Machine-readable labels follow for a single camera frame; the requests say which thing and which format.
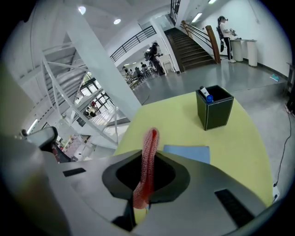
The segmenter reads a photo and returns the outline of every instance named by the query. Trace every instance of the table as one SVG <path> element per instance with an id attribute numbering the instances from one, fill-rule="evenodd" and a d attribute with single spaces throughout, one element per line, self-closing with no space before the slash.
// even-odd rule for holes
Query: table
<path id="1" fill-rule="evenodd" d="M 197 114 L 195 92 L 142 106 L 127 129 L 115 155 L 142 149 L 145 133 L 159 130 L 164 145 L 209 146 L 210 164 L 252 190 L 268 207 L 272 203 L 272 177 L 265 146 L 254 123 L 234 100 L 228 123 L 204 131 Z"/>
<path id="2" fill-rule="evenodd" d="M 135 85 L 138 85 L 138 83 L 139 83 L 139 80 L 134 80 L 131 84 L 129 84 L 129 87 L 132 89 L 132 87 L 133 88 L 135 88 Z"/>
<path id="3" fill-rule="evenodd" d="M 256 47 L 257 40 L 253 40 L 253 39 L 231 40 L 230 42 L 232 46 L 232 53 L 233 53 L 234 60 L 243 61 L 242 44 L 241 44 L 242 41 L 247 42 L 249 65 L 257 66 L 257 47 Z"/>

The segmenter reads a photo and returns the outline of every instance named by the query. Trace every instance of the black backpack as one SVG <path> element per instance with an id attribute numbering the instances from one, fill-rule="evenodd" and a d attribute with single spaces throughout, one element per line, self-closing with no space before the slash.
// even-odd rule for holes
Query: black backpack
<path id="1" fill-rule="evenodd" d="M 222 32 L 221 32 L 221 29 L 220 29 L 220 26 L 219 26 L 219 25 L 216 27 L 216 30 L 217 30 L 217 32 L 218 32 L 218 35 L 219 35 L 220 41 L 222 41 L 222 40 L 223 40 L 223 34 L 222 34 Z"/>
<path id="2" fill-rule="evenodd" d="M 223 51 L 223 49 L 224 49 L 224 43 L 223 43 L 223 34 L 222 34 L 222 32 L 221 32 L 221 29 L 220 29 L 220 26 L 218 25 L 217 27 L 216 27 L 216 30 L 217 30 L 217 32 L 218 32 L 218 35 L 219 35 L 219 38 L 220 38 L 220 51 L 222 52 Z"/>

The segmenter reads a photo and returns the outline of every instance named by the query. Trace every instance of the blue marker cap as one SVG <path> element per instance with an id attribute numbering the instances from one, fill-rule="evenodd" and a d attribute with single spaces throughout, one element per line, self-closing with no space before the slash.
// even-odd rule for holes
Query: blue marker cap
<path id="1" fill-rule="evenodd" d="M 207 103 L 212 103 L 213 102 L 213 96 L 212 95 L 208 95 L 206 97 Z"/>

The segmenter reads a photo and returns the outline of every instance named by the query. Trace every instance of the black box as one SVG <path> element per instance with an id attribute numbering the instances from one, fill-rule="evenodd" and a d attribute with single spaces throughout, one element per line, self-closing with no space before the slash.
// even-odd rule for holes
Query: black box
<path id="1" fill-rule="evenodd" d="M 230 117 L 234 97 L 218 85 L 206 89 L 213 96 L 212 103 L 207 103 L 206 97 L 200 90 L 196 91 L 198 116 L 204 130 L 225 126 Z"/>

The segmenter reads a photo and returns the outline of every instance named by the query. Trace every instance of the white pillar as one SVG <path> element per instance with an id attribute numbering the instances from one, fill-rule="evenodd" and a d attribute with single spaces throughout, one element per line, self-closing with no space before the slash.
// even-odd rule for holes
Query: white pillar
<path id="1" fill-rule="evenodd" d="M 164 33 L 162 27 L 159 25 L 159 23 L 158 23 L 158 22 L 156 21 L 156 19 L 154 19 L 154 18 L 151 19 L 151 24 L 152 24 L 154 30 L 156 31 L 158 37 L 162 38 L 164 44 L 166 45 L 166 48 L 167 48 L 167 50 L 168 50 L 168 52 L 169 52 L 169 54 L 170 54 L 170 56 L 171 56 L 172 63 L 173 63 L 173 65 L 174 65 L 175 70 L 176 70 L 176 71 L 180 71 L 180 70 L 179 70 L 178 63 L 177 63 L 177 61 L 176 61 L 176 57 L 175 57 L 175 55 L 174 55 L 174 52 L 173 52 L 173 50 L 172 50 L 172 48 L 171 48 L 171 45 L 170 45 L 170 43 L 169 43 L 169 41 L 168 41 L 168 39 L 167 39 L 167 36 L 165 35 L 165 33 Z"/>
<path id="2" fill-rule="evenodd" d="M 140 102 L 107 55 L 102 44 L 76 6 L 64 5 L 61 14 L 65 29 L 81 59 L 115 105 L 132 120 Z"/>
<path id="3" fill-rule="evenodd" d="M 180 6 L 177 13 L 177 19 L 175 23 L 175 28 L 180 29 L 181 22 L 186 20 L 189 11 L 191 10 L 191 6 L 195 1 L 193 0 L 181 0 Z"/>

